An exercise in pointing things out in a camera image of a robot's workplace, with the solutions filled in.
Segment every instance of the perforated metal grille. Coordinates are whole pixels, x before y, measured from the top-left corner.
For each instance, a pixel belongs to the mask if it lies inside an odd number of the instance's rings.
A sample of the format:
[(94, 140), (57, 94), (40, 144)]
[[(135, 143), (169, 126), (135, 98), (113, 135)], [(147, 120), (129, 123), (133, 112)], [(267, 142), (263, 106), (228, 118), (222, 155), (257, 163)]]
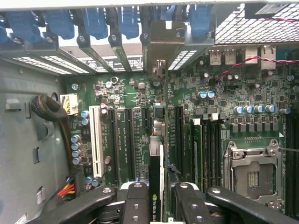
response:
[[(216, 30), (216, 44), (299, 41), (299, 22), (244, 18), (241, 4)], [(299, 4), (290, 4), (275, 17), (299, 18)]]
[(76, 66), (76, 65), (74, 65), (74, 64), (72, 64), (72, 63), (70, 63), (70, 62), (68, 62), (68, 61), (66, 61), (62, 58), (60, 58), (60, 57), (57, 57), (57, 56), (42, 56), (42, 58), (44, 58), (44, 59), (46, 59), (50, 62), (59, 64), (61, 66), (64, 66), (67, 69), (70, 69), (70, 70), (75, 71), (77, 73), (81, 73), (81, 74), (89, 73), (88, 71), (85, 71), (84, 69), (82, 69), (82, 68), (80, 68), (80, 67), (78, 67), (78, 66)]
[(20, 62), (23, 62), (23, 63), (26, 63), (26, 64), (31, 64), (33, 66), (36, 66), (36, 67), (39, 67), (39, 68), (42, 68), (42, 69), (53, 71), (53, 72), (56, 72), (56, 73), (61, 74), (61, 75), (71, 74), (68, 71), (65, 71), (63, 69), (57, 68), (55, 66), (52, 66), (52, 65), (44, 63), (44, 62), (40, 62), (40, 61), (38, 61), (36, 59), (33, 59), (31, 57), (13, 57), (13, 59), (17, 60), (17, 61), (20, 61)]

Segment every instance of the white pci slot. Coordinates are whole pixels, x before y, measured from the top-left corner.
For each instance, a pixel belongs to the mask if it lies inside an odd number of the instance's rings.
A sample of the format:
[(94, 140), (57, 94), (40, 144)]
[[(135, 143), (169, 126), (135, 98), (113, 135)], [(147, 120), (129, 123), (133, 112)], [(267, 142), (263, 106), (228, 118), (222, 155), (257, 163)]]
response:
[(90, 106), (89, 117), (93, 153), (93, 177), (102, 177), (104, 174), (104, 161), (100, 121), (100, 106)]

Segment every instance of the ram slot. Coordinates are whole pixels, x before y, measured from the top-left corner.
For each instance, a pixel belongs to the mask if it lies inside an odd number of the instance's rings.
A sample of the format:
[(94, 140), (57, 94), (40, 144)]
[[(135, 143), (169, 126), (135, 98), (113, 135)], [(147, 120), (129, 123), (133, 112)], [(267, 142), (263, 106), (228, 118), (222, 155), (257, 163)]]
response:
[(214, 125), (214, 140), (215, 140), (215, 185), (221, 186), (221, 124), (219, 122)]
[(93, 155), (93, 176), (102, 177), (104, 174), (102, 131), (100, 106), (90, 106), (90, 134)]
[(184, 175), (183, 158), (184, 158), (184, 116), (183, 107), (176, 106), (174, 109), (175, 139), (176, 139), (176, 166)]
[(119, 137), (117, 128), (117, 113), (115, 109), (108, 110), (109, 119), (109, 134), (113, 158), (111, 158), (112, 167), (115, 170), (115, 178), (117, 182), (121, 182), (121, 167), (120, 167), (120, 153), (119, 153)]
[(208, 188), (208, 179), (207, 179), (207, 175), (209, 173), (207, 164), (208, 164), (208, 156), (207, 156), (207, 152), (208, 152), (208, 137), (207, 137), (207, 133), (208, 133), (208, 129), (207, 129), (207, 121), (203, 120), (201, 122), (202, 125), (202, 183), (203, 183), (203, 189), (202, 191), (205, 192), (206, 189)]
[(127, 147), (127, 160), (128, 160), (128, 178), (135, 180), (135, 144), (134, 144), (134, 123), (132, 109), (125, 109), (125, 128), (126, 128), (126, 147)]

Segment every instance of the red and yellow wires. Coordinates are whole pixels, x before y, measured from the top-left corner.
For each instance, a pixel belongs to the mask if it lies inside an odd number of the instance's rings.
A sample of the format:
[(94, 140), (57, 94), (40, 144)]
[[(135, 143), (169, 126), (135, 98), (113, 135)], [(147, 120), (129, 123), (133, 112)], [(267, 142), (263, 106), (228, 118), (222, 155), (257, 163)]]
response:
[(75, 194), (75, 185), (73, 183), (67, 183), (67, 185), (59, 191), (57, 195), (64, 197), (67, 194)]

